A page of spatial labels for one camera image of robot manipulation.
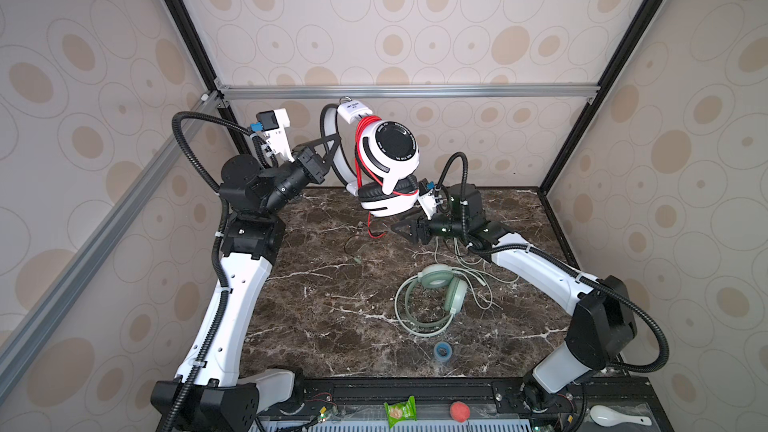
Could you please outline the black white headphones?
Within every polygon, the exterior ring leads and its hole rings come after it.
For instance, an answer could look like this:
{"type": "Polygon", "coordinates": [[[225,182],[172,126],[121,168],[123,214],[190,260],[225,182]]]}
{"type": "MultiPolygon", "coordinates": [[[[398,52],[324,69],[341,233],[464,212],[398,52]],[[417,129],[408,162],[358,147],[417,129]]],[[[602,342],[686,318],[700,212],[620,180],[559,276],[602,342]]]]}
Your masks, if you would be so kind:
{"type": "Polygon", "coordinates": [[[353,145],[340,145],[332,169],[347,192],[374,217],[390,217],[411,209],[418,198],[415,171],[420,151],[403,124],[385,120],[358,100],[328,104],[320,114],[323,137],[339,132],[338,122],[355,127],[353,145]]]}

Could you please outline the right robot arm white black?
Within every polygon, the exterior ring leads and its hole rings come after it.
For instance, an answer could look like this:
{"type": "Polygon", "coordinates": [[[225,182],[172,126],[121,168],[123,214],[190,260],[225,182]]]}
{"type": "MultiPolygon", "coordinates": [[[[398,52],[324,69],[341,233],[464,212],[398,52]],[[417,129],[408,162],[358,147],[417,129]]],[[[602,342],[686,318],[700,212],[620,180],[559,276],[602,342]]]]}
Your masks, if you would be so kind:
{"type": "Polygon", "coordinates": [[[488,219],[480,192],[466,178],[447,187],[442,182],[417,180],[405,170],[386,179],[385,189],[406,192],[420,206],[393,225],[394,232],[412,243],[454,238],[469,253],[535,286],[570,316],[563,344],[523,379],[520,394],[531,411],[547,410],[567,385],[605,368],[651,373],[668,363],[670,347],[663,330],[630,299],[620,279],[600,279],[583,272],[534,246],[507,225],[488,219]],[[657,356],[648,364],[620,362],[618,356],[637,335],[638,321],[653,333],[657,356]]]}

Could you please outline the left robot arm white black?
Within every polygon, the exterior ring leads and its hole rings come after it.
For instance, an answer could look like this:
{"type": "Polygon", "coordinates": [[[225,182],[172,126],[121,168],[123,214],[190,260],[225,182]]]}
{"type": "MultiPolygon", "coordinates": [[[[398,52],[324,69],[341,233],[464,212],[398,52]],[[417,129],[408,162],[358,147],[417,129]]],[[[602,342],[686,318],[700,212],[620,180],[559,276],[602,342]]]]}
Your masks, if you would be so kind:
{"type": "Polygon", "coordinates": [[[301,398],[301,376],[292,370],[239,376],[245,335],[285,232],[279,212],[308,185],[324,181],[341,145],[339,135],[331,134],[286,146],[287,125],[284,110],[260,113],[250,128],[192,111],[172,118],[174,138],[217,194],[221,217],[211,250],[218,284],[203,322],[174,378],[157,382],[151,394],[161,431],[248,431],[258,425],[261,412],[301,398]],[[287,159],[267,166],[252,155],[237,155],[215,180],[189,145],[182,130],[185,120],[210,122],[245,136],[263,134],[287,159]]]}

